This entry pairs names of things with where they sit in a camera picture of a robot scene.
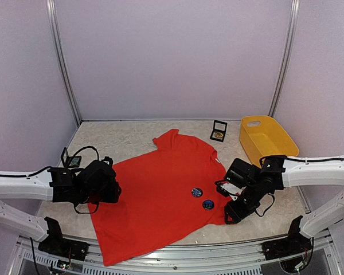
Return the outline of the black case with teal brooch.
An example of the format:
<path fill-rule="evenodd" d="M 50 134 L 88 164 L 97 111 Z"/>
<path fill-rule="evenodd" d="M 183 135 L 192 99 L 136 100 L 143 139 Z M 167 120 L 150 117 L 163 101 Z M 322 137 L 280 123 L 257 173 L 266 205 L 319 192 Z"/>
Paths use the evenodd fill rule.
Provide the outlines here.
<path fill-rule="evenodd" d="M 79 168 L 81 163 L 81 156 L 69 156 L 66 147 L 63 148 L 60 159 L 64 168 Z"/>

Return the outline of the red t-shirt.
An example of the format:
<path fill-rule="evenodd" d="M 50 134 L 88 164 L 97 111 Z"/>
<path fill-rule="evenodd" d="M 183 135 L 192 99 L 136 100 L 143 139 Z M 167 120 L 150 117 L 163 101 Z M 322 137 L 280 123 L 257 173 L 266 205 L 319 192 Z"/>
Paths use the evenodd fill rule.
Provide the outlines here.
<path fill-rule="evenodd" d="M 217 151 L 171 129 L 153 140 L 156 150 L 114 164 L 122 193 L 118 203 L 89 205 L 103 256 L 111 266 L 175 243 L 209 224 L 224 224 L 228 198 L 216 191 L 226 171 Z M 202 197 L 191 194 L 193 188 Z M 202 207 L 214 202 L 213 210 Z"/>

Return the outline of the yellow plastic basket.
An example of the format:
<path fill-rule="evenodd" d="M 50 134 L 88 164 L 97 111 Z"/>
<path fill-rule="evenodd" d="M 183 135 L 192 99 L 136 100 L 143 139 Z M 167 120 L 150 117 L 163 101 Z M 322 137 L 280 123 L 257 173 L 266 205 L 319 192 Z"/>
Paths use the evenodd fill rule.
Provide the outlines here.
<path fill-rule="evenodd" d="M 258 167 L 263 156 L 299 155 L 298 146 L 285 129 L 270 116 L 242 118 L 239 141 L 250 162 Z"/>

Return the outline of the black case with yellow brooch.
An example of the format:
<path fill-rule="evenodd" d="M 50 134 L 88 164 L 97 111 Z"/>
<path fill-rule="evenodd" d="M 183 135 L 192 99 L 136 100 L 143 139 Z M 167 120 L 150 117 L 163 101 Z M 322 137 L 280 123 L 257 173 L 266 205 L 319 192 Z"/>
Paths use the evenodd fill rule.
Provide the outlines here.
<path fill-rule="evenodd" d="M 214 120 L 213 129 L 210 134 L 210 140 L 223 142 L 226 136 L 228 123 L 224 121 Z"/>

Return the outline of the yellow sunflower brooch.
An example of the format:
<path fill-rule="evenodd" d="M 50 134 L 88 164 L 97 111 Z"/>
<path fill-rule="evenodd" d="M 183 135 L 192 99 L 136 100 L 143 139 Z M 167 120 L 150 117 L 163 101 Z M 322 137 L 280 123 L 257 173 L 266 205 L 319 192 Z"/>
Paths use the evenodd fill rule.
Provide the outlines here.
<path fill-rule="evenodd" d="M 214 136 L 216 137 L 216 138 L 223 138 L 224 137 L 224 134 L 222 133 L 222 132 L 215 132 L 214 133 Z"/>

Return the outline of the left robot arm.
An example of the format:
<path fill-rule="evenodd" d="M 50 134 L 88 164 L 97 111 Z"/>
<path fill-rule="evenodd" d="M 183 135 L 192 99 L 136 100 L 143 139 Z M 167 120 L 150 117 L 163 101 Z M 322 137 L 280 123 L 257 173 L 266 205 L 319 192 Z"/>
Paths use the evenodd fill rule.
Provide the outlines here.
<path fill-rule="evenodd" d="M 74 207 L 91 203 L 117 203 L 122 189 L 116 180 L 112 160 L 94 160 L 85 168 L 45 167 L 37 172 L 0 172 L 0 225 L 32 238 L 58 255 L 69 243 L 55 219 L 41 218 L 9 206 L 6 199 L 35 199 L 68 202 Z"/>

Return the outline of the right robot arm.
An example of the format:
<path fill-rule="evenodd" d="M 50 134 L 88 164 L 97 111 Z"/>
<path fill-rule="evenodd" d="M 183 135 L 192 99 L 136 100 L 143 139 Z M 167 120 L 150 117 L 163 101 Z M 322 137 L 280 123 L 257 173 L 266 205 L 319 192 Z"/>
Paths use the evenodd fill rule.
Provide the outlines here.
<path fill-rule="evenodd" d="M 264 156 L 259 165 L 236 158 L 217 191 L 231 200 L 224 207 L 226 224 L 238 224 L 255 213 L 265 195 L 298 186 L 342 186 L 344 188 L 344 155 L 328 158 L 297 158 L 286 155 Z M 329 226 L 344 219 L 344 189 L 313 212 L 292 221 L 282 250 L 294 254 Z"/>

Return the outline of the dark blue pinned badge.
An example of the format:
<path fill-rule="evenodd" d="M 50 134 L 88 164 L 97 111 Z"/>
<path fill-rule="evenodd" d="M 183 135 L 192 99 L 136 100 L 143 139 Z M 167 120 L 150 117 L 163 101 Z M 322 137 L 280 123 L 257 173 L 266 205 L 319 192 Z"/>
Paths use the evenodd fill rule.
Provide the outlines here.
<path fill-rule="evenodd" d="M 200 188 L 195 187 L 191 190 L 191 194 L 193 197 L 199 198 L 202 197 L 203 191 Z"/>

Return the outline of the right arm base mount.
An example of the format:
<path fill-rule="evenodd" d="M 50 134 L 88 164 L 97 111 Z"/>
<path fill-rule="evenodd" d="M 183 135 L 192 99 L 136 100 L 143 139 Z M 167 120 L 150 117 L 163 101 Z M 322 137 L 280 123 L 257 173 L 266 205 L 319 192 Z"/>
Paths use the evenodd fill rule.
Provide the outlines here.
<path fill-rule="evenodd" d="M 264 242 L 262 249 L 266 260 L 274 260 L 311 250 L 312 242 L 310 239 L 299 241 L 283 238 Z"/>

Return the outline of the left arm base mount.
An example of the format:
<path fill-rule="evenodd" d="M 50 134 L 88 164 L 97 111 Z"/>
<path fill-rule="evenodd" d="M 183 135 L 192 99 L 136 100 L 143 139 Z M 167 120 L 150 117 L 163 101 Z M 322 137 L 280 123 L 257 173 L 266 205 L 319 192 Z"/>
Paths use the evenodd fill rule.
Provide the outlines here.
<path fill-rule="evenodd" d="M 70 260 L 84 261 L 88 253 L 89 244 L 72 239 L 45 239 L 38 244 L 38 249 Z"/>

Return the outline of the left aluminium frame post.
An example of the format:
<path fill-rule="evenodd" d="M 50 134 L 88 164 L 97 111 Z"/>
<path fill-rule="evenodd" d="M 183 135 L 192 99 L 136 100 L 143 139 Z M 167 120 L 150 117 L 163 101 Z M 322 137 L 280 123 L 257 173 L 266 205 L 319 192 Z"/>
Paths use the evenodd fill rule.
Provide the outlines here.
<path fill-rule="evenodd" d="M 83 122 L 83 120 L 81 118 L 79 107 L 76 102 L 75 94 L 73 93 L 71 81 L 69 78 L 68 68 L 67 68 L 67 64 L 65 60 L 65 55 L 62 49 L 60 28 L 59 28 L 57 14 L 56 14 L 56 3 L 54 0 L 46 0 L 45 2 L 46 2 L 48 19 L 49 19 L 50 31 L 52 34 L 52 40 L 54 44 L 54 50 L 55 50 L 61 78 L 64 83 L 65 94 L 67 96 L 75 124 L 77 127 L 79 127 L 81 123 Z"/>

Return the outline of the aluminium frame post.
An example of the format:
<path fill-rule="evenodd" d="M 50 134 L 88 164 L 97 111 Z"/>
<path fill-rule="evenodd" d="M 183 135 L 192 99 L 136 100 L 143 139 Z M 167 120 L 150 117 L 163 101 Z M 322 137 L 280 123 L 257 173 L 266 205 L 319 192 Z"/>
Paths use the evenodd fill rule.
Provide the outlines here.
<path fill-rule="evenodd" d="M 275 84 L 275 90 L 271 105 L 269 108 L 268 116 L 274 117 L 279 106 L 280 96 L 283 91 L 284 82 L 286 79 L 287 70 L 290 64 L 290 58 L 292 53 L 292 47 L 295 40 L 296 26 L 298 23 L 298 15 L 300 9 L 300 0 L 291 1 L 290 17 L 288 22 L 286 40 L 284 44 L 284 50 L 282 60 L 280 63 L 279 74 Z"/>
<path fill-rule="evenodd" d="M 54 44 L 54 50 L 55 50 L 61 78 L 64 83 L 65 94 L 67 96 L 75 124 L 77 127 L 79 127 L 81 123 L 83 122 L 83 120 L 81 118 L 79 107 L 76 102 L 75 94 L 73 93 L 71 81 L 69 78 L 68 68 L 67 68 L 67 64 L 65 60 L 65 55 L 62 49 L 60 28 L 59 28 L 57 14 L 56 14 L 56 3 L 54 0 L 46 0 L 45 2 L 46 2 L 48 19 L 49 19 L 50 31 L 52 34 L 52 40 Z"/>

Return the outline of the front aluminium rail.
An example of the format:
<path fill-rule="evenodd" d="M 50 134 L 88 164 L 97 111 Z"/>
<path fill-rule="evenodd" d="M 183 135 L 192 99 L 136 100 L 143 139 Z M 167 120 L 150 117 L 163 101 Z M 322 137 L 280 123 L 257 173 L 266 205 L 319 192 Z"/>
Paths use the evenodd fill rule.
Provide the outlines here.
<path fill-rule="evenodd" d="M 89 244 L 84 261 L 71 260 L 68 270 L 57 264 L 65 260 L 37 250 L 36 242 L 18 237 L 5 274 L 266 274 L 283 273 L 282 258 L 267 260 L 263 243 L 267 238 L 228 243 L 170 245 L 144 256 L 106 267 L 99 244 Z"/>

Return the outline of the right aluminium frame post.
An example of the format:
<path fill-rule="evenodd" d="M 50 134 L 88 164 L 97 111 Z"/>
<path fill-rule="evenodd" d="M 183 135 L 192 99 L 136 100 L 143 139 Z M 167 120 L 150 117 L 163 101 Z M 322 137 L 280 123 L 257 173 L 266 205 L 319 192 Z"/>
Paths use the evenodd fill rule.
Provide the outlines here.
<path fill-rule="evenodd" d="M 279 106 L 280 96 L 283 91 L 284 82 L 286 79 L 287 70 L 290 64 L 290 58 L 292 53 L 292 47 L 295 40 L 296 26 L 298 23 L 298 15 L 300 9 L 300 0 L 291 1 L 290 17 L 288 22 L 286 40 L 284 44 L 284 50 L 282 60 L 280 63 L 279 74 L 275 84 L 275 90 L 271 105 L 269 108 L 268 116 L 274 117 Z"/>

